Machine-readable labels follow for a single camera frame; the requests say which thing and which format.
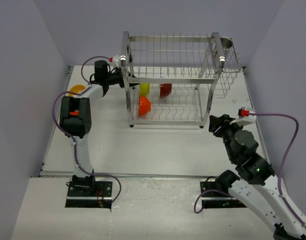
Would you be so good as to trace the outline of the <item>lime green bowl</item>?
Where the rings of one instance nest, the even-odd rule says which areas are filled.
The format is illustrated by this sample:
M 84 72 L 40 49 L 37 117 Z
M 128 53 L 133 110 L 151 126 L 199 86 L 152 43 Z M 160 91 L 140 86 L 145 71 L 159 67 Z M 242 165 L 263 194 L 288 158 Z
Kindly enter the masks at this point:
M 141 83 L 139 88 L 139 96 L 146 97 L 150 92 L 150 84 L 148 83 Z

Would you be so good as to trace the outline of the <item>dark red bowl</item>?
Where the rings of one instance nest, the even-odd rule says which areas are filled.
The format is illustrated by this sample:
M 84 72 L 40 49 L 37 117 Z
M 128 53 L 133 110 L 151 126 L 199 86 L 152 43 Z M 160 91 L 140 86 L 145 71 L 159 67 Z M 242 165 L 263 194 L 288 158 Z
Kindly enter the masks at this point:
M 159 95 L 159 97 L 160 98 L 166 98 L 166 97 L 168 97 L 170 94 L 171 94 L 171 92 L 172 92 L 172 84 L 171 83 L 162 83 L 161 85 L 160 85 L 160 95 Z

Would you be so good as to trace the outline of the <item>yellow bowl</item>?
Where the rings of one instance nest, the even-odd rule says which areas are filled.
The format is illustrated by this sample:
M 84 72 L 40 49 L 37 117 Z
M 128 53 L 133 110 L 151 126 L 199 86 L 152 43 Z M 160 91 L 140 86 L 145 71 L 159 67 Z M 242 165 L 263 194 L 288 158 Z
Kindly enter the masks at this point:
M 68 93 L 68 96 L 70 96 L 70 97 L 73 96 L 73 93 L 79 94 L 80 92 L 84 91 L 85 89 L 86 89 L 85 85 L 77 84 L 77 85 L 70 88 L 70 90 L 69 90 L 70 93 Z

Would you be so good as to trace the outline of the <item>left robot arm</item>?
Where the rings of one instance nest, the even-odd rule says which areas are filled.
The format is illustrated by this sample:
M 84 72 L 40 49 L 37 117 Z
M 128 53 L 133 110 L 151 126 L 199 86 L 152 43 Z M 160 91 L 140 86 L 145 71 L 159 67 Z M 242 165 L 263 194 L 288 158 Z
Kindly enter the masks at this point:
M 96 177 L 110 177 L 110 174 L 95 173 L 91 164 L 88 135 L 92 127 L 91 103 L 103 98 L 110 86 L 123 88 L 122 70 L 126 57 L 116 55 L 94 63 L 94 73 L 87 86 L 79 91 L 66 91 L 61 99 L 59 130 L 71 139 L 75 169 L 71 180 L 72 188 L 90 197 L 97 189 Z

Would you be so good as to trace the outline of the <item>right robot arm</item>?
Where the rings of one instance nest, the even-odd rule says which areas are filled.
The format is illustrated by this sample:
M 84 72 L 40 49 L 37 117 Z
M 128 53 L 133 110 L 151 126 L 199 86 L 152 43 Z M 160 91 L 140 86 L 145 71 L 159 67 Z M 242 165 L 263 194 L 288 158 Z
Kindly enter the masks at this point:
M 238 118 L 210 115 L 209 132 L 221 138 L 235 171 L 215 179 L 215 191 L 230 196 L 255 213 L 273 232 L 275 240 L 306 240 L 306 215 L 281 185 L 281 173 L 257 153 L 258 142 L 244 126 L 255 121 L 255 112 L 242 110 Z

